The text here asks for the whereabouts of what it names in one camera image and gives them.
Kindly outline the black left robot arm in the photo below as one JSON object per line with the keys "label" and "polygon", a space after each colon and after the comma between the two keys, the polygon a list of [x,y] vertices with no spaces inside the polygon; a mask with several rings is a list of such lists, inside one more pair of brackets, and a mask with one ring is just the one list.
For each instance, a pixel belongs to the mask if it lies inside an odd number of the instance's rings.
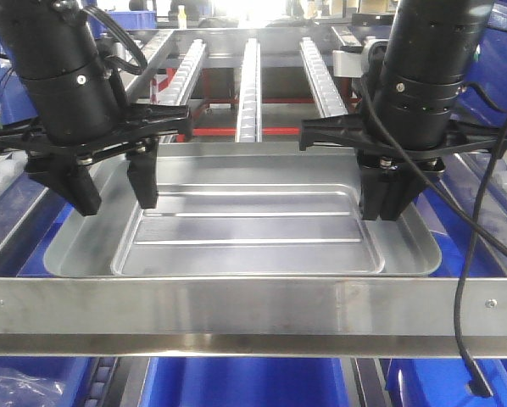
{"label": "black left robot arm", "polygon": [[0,42],[36,109],[0,128],[0,154],[24,151],[29,178],[84,216],[102,202],[90,167],[122,155],[138,204],[154,208],[159,139],[187,130],[191,114],[186,105],[130,101],[121,73],[148,68],[131,36],[94,5],[0,1]]}

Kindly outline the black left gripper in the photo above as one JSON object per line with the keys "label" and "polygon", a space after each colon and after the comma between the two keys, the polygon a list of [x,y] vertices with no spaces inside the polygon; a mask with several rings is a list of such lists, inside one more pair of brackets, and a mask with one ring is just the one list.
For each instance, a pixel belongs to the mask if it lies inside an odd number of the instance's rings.
{"label": "black left gripper", "polygon": [[25,172],[29,178],[56,192],[82,216],[96,215],[102,199],[87,167],[126,154],[127,177],[142,209],[153,209],[158,200],[156,165],[159,139],[163,135],[192,130],[187,105],[134,103],[125,117],[92,135],[83,131],[66,134],[60,141],[38,117],[5,125],[0,129],[0,155],[12,150],[35,153]]}

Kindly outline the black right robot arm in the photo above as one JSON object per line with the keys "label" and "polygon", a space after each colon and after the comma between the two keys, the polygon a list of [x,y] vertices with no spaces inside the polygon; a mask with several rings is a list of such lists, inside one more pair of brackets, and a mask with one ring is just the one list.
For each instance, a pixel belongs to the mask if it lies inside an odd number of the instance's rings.
{"label": "black right robot arm", "polygon": [[454,120],[492,1],[402,1],[384,53],[359,79],[356,114],[304,120],[300,150],[354,148],[365,220],[396,220],[441,178],[442,158],[491,150],[499,129]]}

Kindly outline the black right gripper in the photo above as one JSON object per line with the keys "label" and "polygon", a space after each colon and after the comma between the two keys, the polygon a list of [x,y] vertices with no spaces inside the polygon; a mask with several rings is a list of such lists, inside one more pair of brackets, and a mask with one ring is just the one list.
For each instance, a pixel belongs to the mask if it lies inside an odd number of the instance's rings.
{"label": "black right gripper", "polygon": [[[439,145],[423,151],[407,149],[405,156],[425,170],[454,153],[492,150],[498,135],[496,127],[451,120]],[[406,163],[389,169],[389,161],[403,162],[404,155],[383,137],[367,130],[358,114],[303,120],[299,149],[304,151],[313,146],[357,151],[361,184],[359,206],[364,220],[377,220],[379,216],[382,220],[396,220],[427,187]]]}

